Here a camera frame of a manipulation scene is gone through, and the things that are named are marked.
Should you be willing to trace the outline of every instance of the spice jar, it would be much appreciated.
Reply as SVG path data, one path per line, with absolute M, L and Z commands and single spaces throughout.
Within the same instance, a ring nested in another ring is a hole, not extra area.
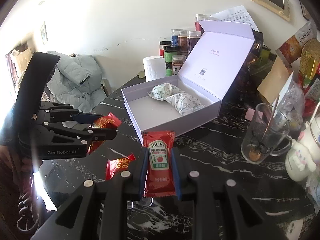
M 172 46 L 179 46 L 178 45 L 178 32 L 182 31 L 181 29 L 172 29 L 171 30 L 171 43 Z
M 188 57 L 187 31 L 178 31 L 178 45 L 181 47 L 180 54 Z
M 159 45 L 159 55 L 164 57 L 164 46 L 171 46 L 171 41 L 160 41 L 160 45 Z
M 199 31 L 195 31 L 195 32 L 189 31 L 188 32 L 188 37 L 187 37 L 188 55 L 193 50 L 194 46 L 199 41 L 200 37 L 201 37 L 201 32 L 199 32 Z
M 174 75 L 178 74 L 185 60 L 186 60 L 186 56 L 184 55 L 172 56 L 172 71 Z
M 180 46 L 165 46 L 164 47 L 164 59 L 165 59 L 165 71 L 166 76 L 172 76 L 172 56 L 178 55 Z
M 205 14 L 196 14 L 196 31 L 201 32 L 201 35 L 204 33 L 199 21 L 207 21 L 208 17 Z

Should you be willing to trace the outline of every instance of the box lid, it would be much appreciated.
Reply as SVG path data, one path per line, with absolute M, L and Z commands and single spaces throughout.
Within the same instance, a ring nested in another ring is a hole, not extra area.
M 178 75 L 191 80 L 220 100 L 238 74 L 254 43 L 249 24 L 200 21 L 204 29 Z

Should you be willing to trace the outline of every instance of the paper towel roll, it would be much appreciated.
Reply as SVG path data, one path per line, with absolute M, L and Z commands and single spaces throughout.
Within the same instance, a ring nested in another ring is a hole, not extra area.
M 165 60 L 162 56 L 145 57 L 143 66 L 147 81 L 165 77 Z

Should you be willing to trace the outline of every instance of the pink sticky note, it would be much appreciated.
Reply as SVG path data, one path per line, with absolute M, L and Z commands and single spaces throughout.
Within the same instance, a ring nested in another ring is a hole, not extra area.
M 245 113 L 245 118 L 249 121 L 252 120 L 253 114 L 254 114 L 255 110 L 252 108 L 248 108 L 247 112 Z M 258 111 L 258 115 L 262 118 L 263 116 L 263 112 Z

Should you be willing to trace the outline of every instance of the glass mug handle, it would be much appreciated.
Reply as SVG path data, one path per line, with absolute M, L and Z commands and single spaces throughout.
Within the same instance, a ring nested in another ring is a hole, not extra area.
M 291 138 L 289 135 L 287 135 L 285 138 L 288 139 L 288 144 L 287 144 L 285 147 L 283 147 L 282 149 L 280 149 L 280 150 L 277 150 L 277 151 L 274 150 L 274 151 L 272 151 L 272 152 L 270 153 L 271 156 L 274 156 L 274 157 L 280 156 L 280 155 L 282 155 L 282 154 L 284 154 L 284 153 L 287 153 L 287 152 L 291 149 L 291 146 L 292 146 L 292 138 Z

